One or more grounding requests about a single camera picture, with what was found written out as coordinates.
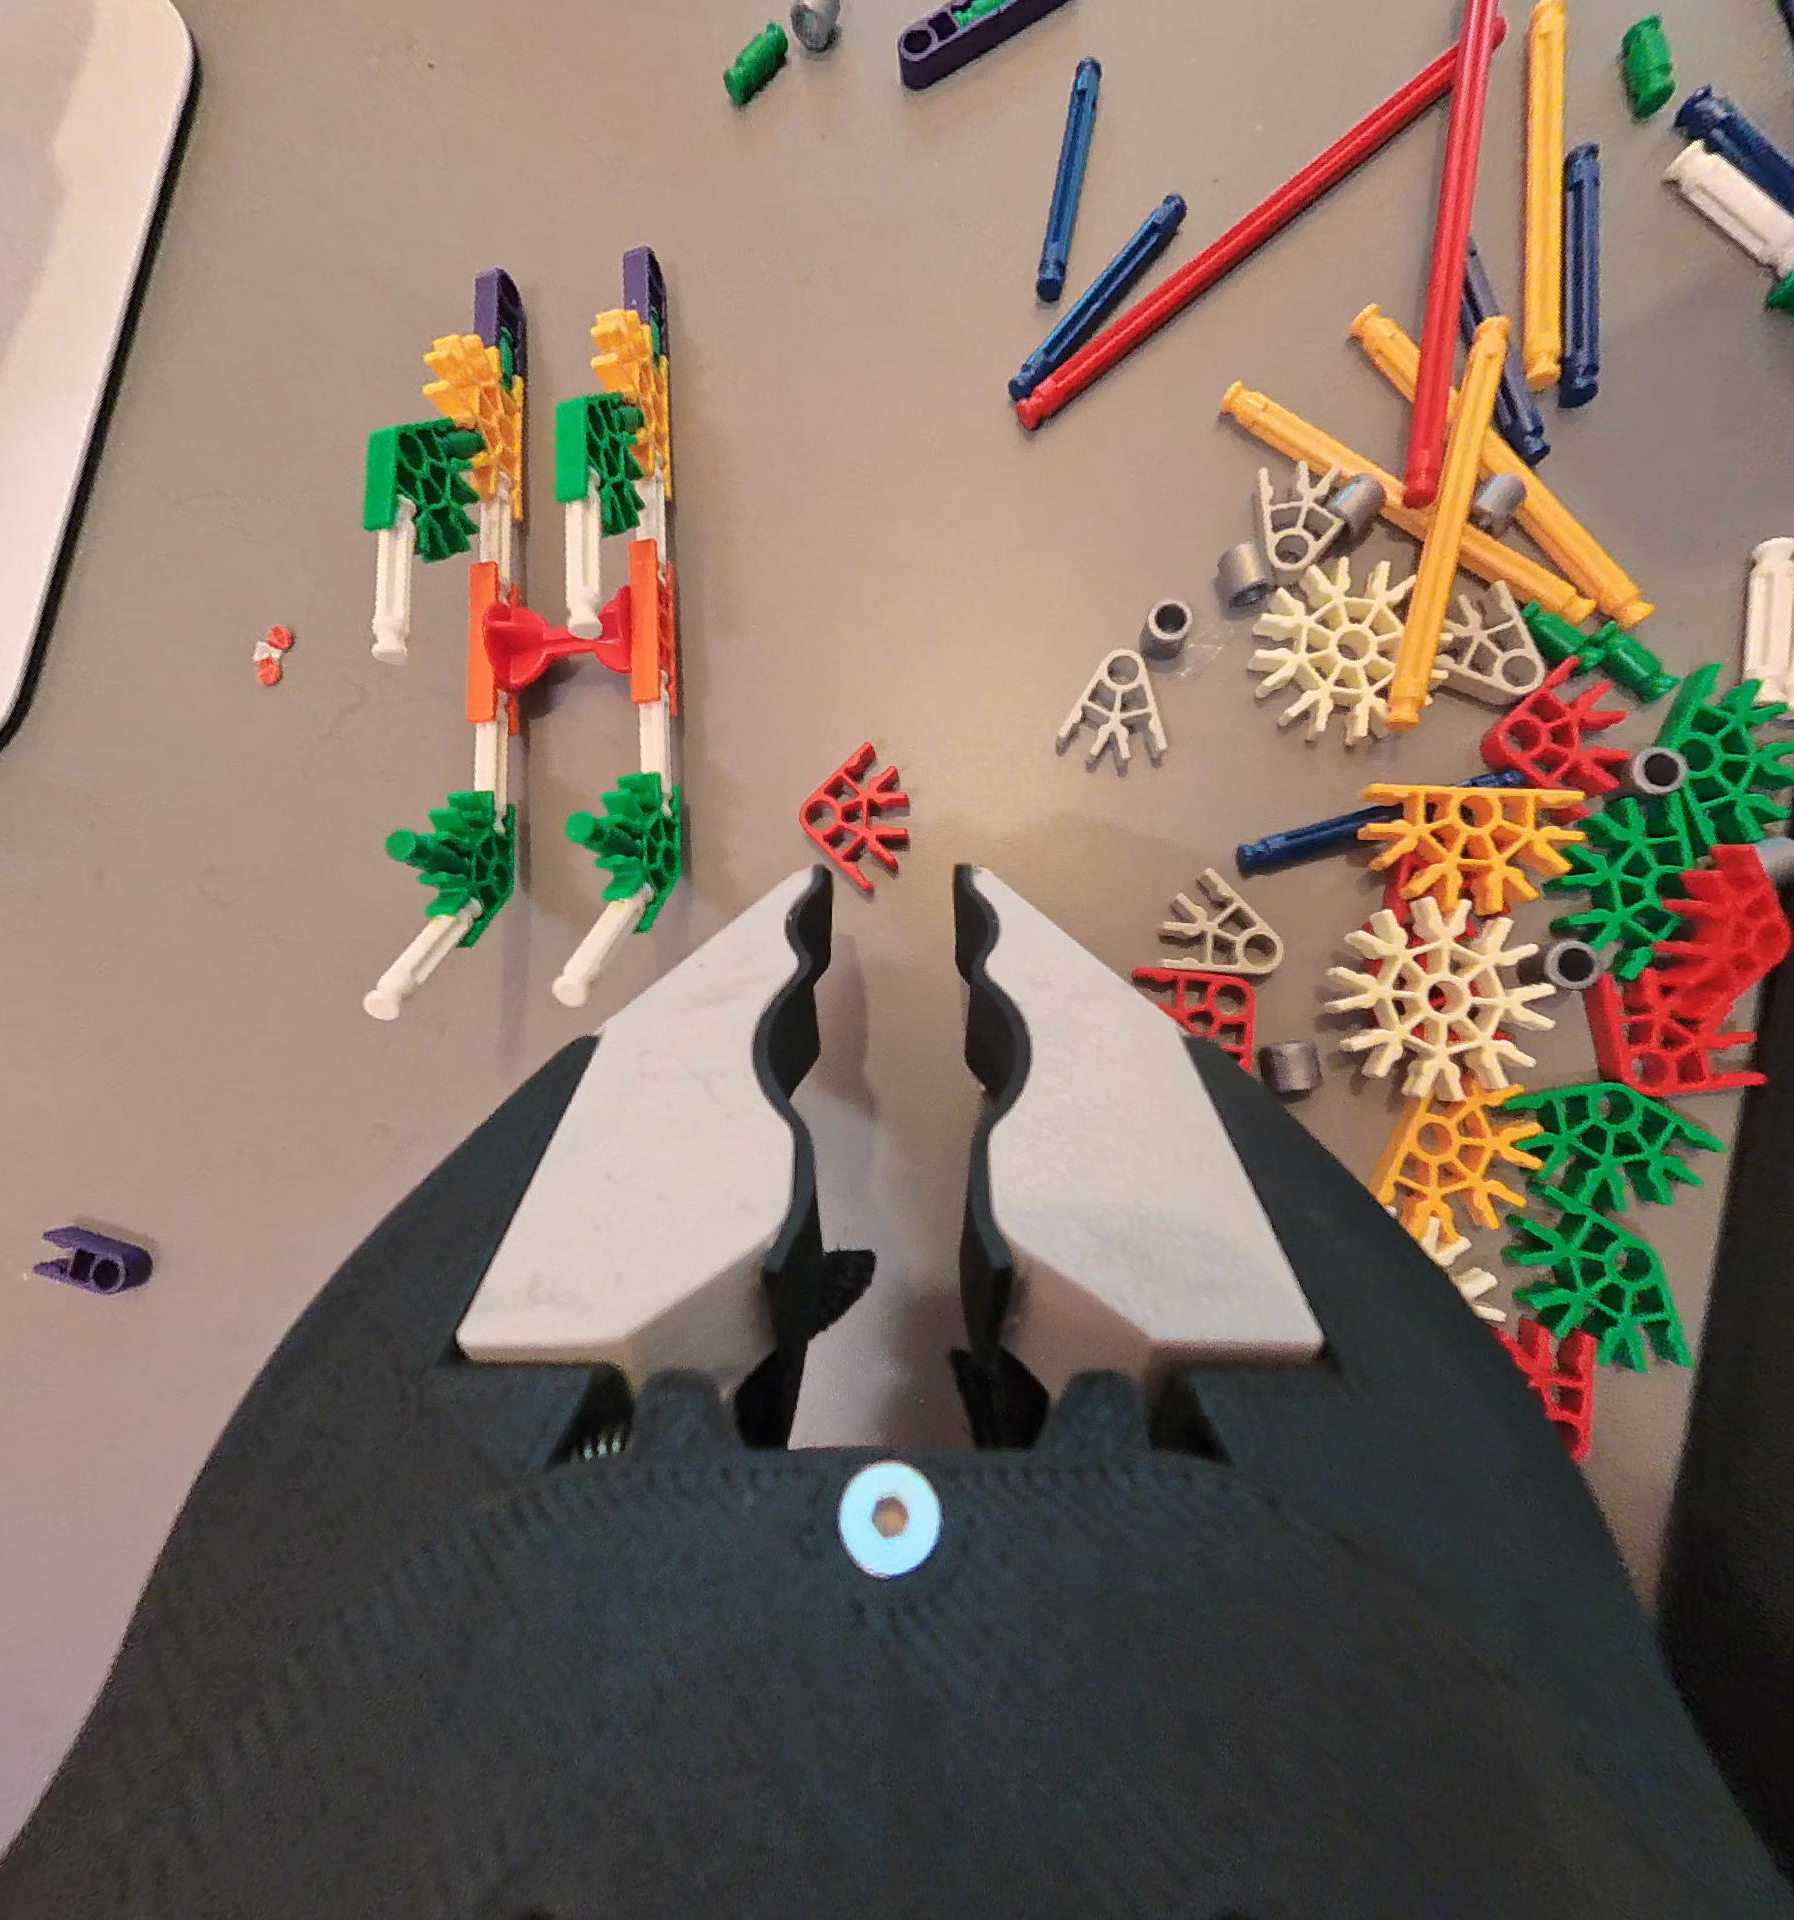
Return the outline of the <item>purple toy connector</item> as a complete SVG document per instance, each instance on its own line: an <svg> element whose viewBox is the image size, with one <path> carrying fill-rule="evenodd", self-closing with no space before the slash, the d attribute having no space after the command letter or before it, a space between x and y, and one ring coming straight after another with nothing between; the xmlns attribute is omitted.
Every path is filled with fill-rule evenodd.
<svg viewBox="0 0 1794 1920"><path fill-rule="evenodd" d="M1064 2L1026 0L958 29L951 12L955 5L958 2L935 7L898 33L898 77L907 89L924 91L951 79L1064 7Z"/></svg>
<svg viewBox="0 0 1794 1920"><path fill-rule="evenodd" d="M41 1239L55 1250L53 1258L31 1268L41 1280L114 1299L148 1284L155 1274L155 1255L148 1250L89 1226L55 1226Z"/></svg>

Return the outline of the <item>grey toy connector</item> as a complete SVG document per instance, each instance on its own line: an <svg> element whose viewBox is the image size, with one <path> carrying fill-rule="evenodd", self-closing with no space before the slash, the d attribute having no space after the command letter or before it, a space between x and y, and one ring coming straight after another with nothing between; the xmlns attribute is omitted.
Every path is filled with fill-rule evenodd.
<svg viewBox="0 0 1794 1920"><path fill-rule="evenodd" d="M1285 960L1283 937L1215 868L1172 899L1156 937L1165 962L1183 971L1266 977Z"/></svg>
<svg viewBox="0 0 1794 1920"><path fill-rule="evenodd" d="M1258 545L1275 587L1295 587L1347 539L1347 517L1333 502L1349 477L1342 465L1298 462L1279 485L1268 467L1255 477Z"/></svg>
<svg viewBox="0 0 1794 1920"><path fill-rule="evenodd" d="M1120 646L1102 656L1054 736L1059 755L1073 746L1084 755L1087 769L1111 755L1116 771L1126 774L1135 751L1141 751L1151 768L1165 766L1169 734L1149 664L1138 648Z"/></svg>
<svg viewBox="0 0 1794 1920"><path fill-rule="evenodd" d="M1488 709L1506 710L1542 687L1549 667L1531 637L1510 584L1495 582L1481 594L1456 591L1439 646L1443 680L1439 692L1461 695Z"/></svg>

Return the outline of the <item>red toy rod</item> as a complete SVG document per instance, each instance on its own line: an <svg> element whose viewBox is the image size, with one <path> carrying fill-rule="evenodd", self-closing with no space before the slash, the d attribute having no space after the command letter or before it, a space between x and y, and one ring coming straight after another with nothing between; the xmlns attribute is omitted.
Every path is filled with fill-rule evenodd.
<svg viewBox="0 0 1794 1920"><path fill-rule="evenodd" d="M1335 139L1298 175L1276 187L1252 212L1210 242L1151 293L1112 320L1089 343L1066 358L1034 390L1014 404L1014 416L1028 433L1064 412L1093 388L1104 375L1162 333L1191 303L1210 293L1225 277L1246 265L1264 245L1285 233L1326 193L1356 175L1400 134L1415 124L1431 109L1453 96L1466 58L1481 53L1484 65L1504 42L1499 5L1467 5L1456 46L1436 56L1411 81L1384 97L1361 121Z"/></svg>
<svg viewBox="0 0 1794 1920"><path fill-rule="evenodd" d="M1404 470L1404 503L1427 509L1441 485L1448 444L1448 393L1458 348L1461 286L1476 207L1479 159L1488 100L1488 76L1502 33L1496 2L1463 10L1451 79L1451 113L1439 181L1436 227L1429 260L1421 370L1411 401Z"/></svg>

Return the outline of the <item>toy rail assembly with spool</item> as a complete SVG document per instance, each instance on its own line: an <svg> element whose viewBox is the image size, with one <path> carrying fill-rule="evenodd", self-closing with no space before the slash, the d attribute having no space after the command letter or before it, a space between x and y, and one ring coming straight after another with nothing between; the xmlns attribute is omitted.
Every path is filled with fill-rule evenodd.
<svg viewBox="0 0 1794 1920"><path fill-rule="evenodd" d="M361 527L374 540L370 656L403 665L421 563L470 561L466 715L472 783L398 829L386 855L428 891L423 932L364 996L374 1020L398 1020L411 996L477 945L514 899L522 860L520 806L510 793L512 742L525 731L525 665L500 640L527 637L527 302L492 267L475 281L475 322L440 335L423 358L430 414L370 435Z"/></svg>

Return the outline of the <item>green toy connector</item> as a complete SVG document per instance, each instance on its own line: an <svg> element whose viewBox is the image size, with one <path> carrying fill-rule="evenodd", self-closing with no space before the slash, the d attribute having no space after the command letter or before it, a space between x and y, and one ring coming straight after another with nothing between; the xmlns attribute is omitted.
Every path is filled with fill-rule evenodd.
<svg viewBox="0 0 1794 1920"><path fill-rule="evenodd" d="M1609 801L1582 825L1570 868L1544 894L1585 894L1588 904L1554 921L1554 934L1607 951L1607 972L1633 982L1652 966L1656 947L1677 935L1666 901L1714 846L1700 806L1683 795Z"/></svg>
<svg viewBox="0 0 1794 1920"><path fill-rule="evenodd" d="M1677 801L1707 850L1783 834L1794 806L1794 737L1765 736L1783 705L1755 681L1719 691L1719 673L1714 664L1685 675L1656 736L1685 760Z"/></svg>
<svg viewBox="0 0 1794 1920"><path fill-rule="evenodd" d="M1694 1364L1657 1251L1620 1217L1534 1180L1504 1255L1544 1274L1516 1301L1557 1336L1590 1334L1599 1364L1634 1373Z"/></svg>
<svg viewBox="0 0 1794 1920"><path fill-rule="evenodd" d="M1725 1151L1723 1140L1677 1107L1613 1080L1512 1093L1504 1115L1539 1125L1525 1140L1539 1162L1531 1189L1600 1213L1669 1205L1677 1189L1700 1187L1685 1150Z"/></svg>

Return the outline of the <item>white snowflake toy connector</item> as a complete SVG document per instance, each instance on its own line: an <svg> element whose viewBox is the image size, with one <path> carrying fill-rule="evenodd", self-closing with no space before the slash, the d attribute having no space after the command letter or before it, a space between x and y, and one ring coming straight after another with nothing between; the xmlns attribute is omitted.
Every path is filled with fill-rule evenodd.
<svg viewBox="0 0 1794 1920"><path fill-rule="evenodd" d="M1451 1280L1476 1318L1495 1329L1508 1327L1510 1316L1499 1301L1502 1280L1484 1266L1467 1261L1472 1250L1470 1239L1429 1212L1415 1229L1415 1239L1424 1255L1433 1260L1448 1280Z"/></svg>
<svg viewBox="0 0 1794 1920"><path fill-rule="evenodd" d="M1519 972L1534 954L1510 915L1470 901L1383 908L1343 937L1320 1013L1368 1080L1408 1098L1506 1091L1534 1066L1533 1039L1557 1029L1557 987Z"/></svg>
<svg viewBox="0 0 1794 1920"><path fill-rule="evenodd" d="M1299 726L1317 741L1342 724L1347 748L1389 737L1389 695L1414 588L1414 576L1395 584L1387 561L1356 587L1352 563L1335 559L1307 565L1293 587L1268 597L1252 626L1258 646L1248 669L1258 677L1258 700L1290 697L1279 727Z"/></svg>

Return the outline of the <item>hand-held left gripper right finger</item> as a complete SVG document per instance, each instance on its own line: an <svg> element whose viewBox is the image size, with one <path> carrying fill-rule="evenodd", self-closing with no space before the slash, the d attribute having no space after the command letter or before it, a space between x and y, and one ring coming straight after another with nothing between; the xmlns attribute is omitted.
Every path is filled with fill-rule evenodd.
<svg viewBox="0 0 1794 1920"><path fill-rule="evenodd" d="M1306 1365L1302 1290L1205 1084L1227 1069L997 873L953 878L981 1090L960 1237L974 1413L1044 1413L1078 1379L1156 1400L1182 1369Z"/></svg>

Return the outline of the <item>yellow toy rod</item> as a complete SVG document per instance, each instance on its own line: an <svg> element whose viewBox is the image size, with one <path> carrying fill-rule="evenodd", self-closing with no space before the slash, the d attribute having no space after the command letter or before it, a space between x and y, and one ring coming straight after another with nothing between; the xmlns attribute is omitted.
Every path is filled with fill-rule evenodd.
<svg viewBox="0 0 1794 1920"><path fill-rule="evenodd" d="M1404 486L1378 462L1342 444L1317 425L1235 380L1221 398L1221 414L1235 420L1258 442L1313 470L1337 467L1343 477L1366 471L1384 493L1383 517L1415 543L1424 543L1431 514L1404 503ZM1597 612L1593 599L1537 559L1484 533L1466 530L1458 563L1484 584L1510 584L1521 603L1539 603L1549 614L1585 622Z"/></svg>
<svg viewBox="0 0 1794 1920"><path fill-rule="evenodd" d="M1421 350L1406 328L1377 303L1368 303L1347 330L1402 398L1414 400ZM1525 485L1526 502L1516 516L1519 529L1597 610L1624 630L1633 630L1656 614L1652 601L1638 584L1491 426L1483 435L1479 471L1483 477L1508 471Z"/></svg>
<svg viewBox="0 0 1794 1920"><path fill-rule="evenodd" d="M1567 5L1534 2L1526 33L1525 370L1557 386L1564 350L1564 134Z"/></svg>
<svg viewBox="0 0 1794 1920"><path fill-rule="evenodd" d="M1470 529L1483 442L1502 388L1510 326L1510 319L1504 316L1491 316L1479 324L1456 395L1456 422L1448 433L1421 567L1389 684L1387 724L1393 734L1415 729L1424 714L1451 603L1459 545Z"/></svg>

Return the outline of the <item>yellow toy connector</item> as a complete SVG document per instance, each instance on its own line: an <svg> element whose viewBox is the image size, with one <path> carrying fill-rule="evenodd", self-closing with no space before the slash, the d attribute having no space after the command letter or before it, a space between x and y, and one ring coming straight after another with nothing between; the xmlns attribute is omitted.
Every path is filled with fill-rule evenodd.
<svg viewBox="0 0 1794 1920"><path fill-rule="evenodd" d="M1357 829L1372 843L1372 870L1387 875L1387 904L1433 901L1451 911L1467 901L1488 919L1537 901L1540 884L1571 868L1585 842L1581 790L1372 783L1363 803L1378 820Z"/></svg>
<svg viewBox="0 0 1794 1920"><path fill-rule="evenodd" d="M1528 1202L1517 1180L1544 1163L1528 1151L1542 1123L1517 1105L1525 1093L1521 1084L1484 1090L1467 1077L1456 1099L1414 1099L1374 1168L1377 1202L1411 1233L1431 1221L1459 1233L1459 1215L1502 1230L1504 1213Z"/></svg>

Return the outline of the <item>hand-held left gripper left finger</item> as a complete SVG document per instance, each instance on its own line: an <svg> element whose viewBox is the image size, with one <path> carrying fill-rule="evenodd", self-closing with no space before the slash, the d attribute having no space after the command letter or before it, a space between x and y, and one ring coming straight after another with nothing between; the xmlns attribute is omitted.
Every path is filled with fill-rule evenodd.
<svg viewBox="0 0 1794 1920"><path fill-rule="evenodd" d="M834 886L776 886L596 1033L458 1329L464 1357L751 1375L822 1322L818 1065Z"/></svg>

